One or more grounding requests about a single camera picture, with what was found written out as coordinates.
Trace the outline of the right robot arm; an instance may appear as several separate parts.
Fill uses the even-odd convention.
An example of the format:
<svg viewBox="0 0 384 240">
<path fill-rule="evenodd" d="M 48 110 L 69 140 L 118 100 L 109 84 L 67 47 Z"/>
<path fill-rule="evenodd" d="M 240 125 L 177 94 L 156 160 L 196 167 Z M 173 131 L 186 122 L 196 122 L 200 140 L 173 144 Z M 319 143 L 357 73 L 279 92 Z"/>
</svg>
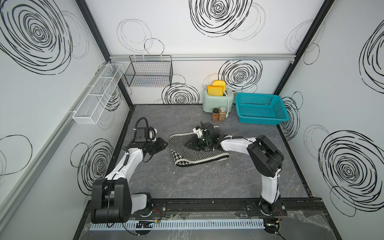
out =
<svg viewBox="0 0 384 240">
<path fill-rule="evenodd" d="M 186 147 L 195 151 L 222 150 L 250 156 L 255 168 L 262 175 L 262 193 L 259 209 L 271 216 L 278 211 L 280 201 L 280 173 L 284 156 L 265 135 L 256 138 L 219 134 L 211 123 L 201 123 L 193 129 Z"/>
</svg>

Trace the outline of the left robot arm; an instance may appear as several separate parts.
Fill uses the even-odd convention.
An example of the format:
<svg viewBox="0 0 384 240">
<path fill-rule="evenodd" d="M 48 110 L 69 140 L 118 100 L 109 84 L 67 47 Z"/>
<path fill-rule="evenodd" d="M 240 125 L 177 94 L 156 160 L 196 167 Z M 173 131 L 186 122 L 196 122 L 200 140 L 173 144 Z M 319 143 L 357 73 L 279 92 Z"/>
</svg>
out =
<svg viewBox="0 0 384 240">
<path fill-rule="evenodd" d="M 144 157 L 164 150 L 168 143 L 157 137 L 153 127 L 137 127 L 134 138 L 123 147 L 124 155 L 106 177 L 92 186 L 91 221 L 93 224 L 125 223 L 132 214 L 147 214 L 151 210 L 149 193 L 132 194 L 130 179 Z"/>
</svg>

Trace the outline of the black white knitted scarf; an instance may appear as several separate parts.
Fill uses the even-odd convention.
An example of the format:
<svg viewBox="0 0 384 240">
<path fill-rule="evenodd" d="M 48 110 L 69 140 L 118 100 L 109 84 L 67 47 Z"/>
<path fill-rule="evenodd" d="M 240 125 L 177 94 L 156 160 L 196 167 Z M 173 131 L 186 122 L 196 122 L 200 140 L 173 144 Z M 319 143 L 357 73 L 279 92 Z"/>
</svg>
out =
<svg viewBox="0 0 384 240">
<path fill-rule="evenodd" d="M 203 149 L 191 146 L 194 133 L 175 134 L 170 137 L 169 146 L 176 167 L 191 167 L 210 162 L 223 161 L 230 154 L 217 148 L 205 147 Z"/>
</svg>

